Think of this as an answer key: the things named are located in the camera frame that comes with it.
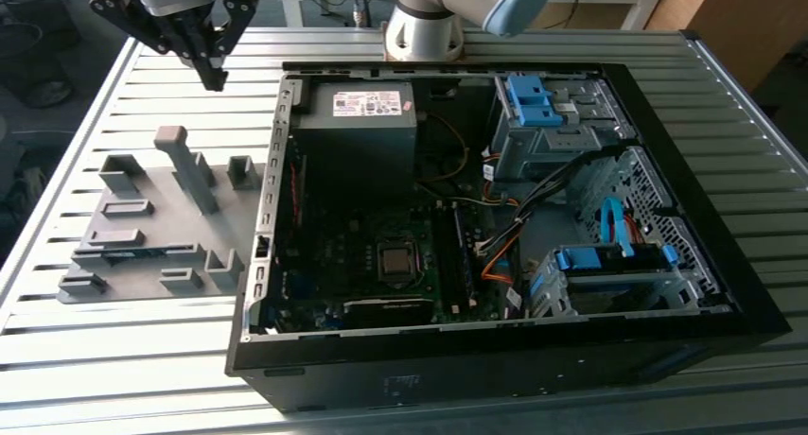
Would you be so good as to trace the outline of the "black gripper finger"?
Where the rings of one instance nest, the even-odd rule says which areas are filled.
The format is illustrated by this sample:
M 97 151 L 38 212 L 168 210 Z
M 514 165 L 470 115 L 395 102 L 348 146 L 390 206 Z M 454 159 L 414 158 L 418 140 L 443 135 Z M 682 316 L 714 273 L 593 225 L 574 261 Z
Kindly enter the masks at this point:
M 196 70 L 204 87 L 204 59 L 215 0 L 89 0 L 92 11 L 159 54 L 171 52 Z
M 221 69 L 224 58 L 232 52 L 244 30 L 255 16 L 260 0 L 221 0 L 227 21 L 212 27 L 207 41 L 204 59 L 211 68 L 209 75 L 204 77 L 204 88 L 209 91 L 221 91 L 227 79 L 227 72 Z

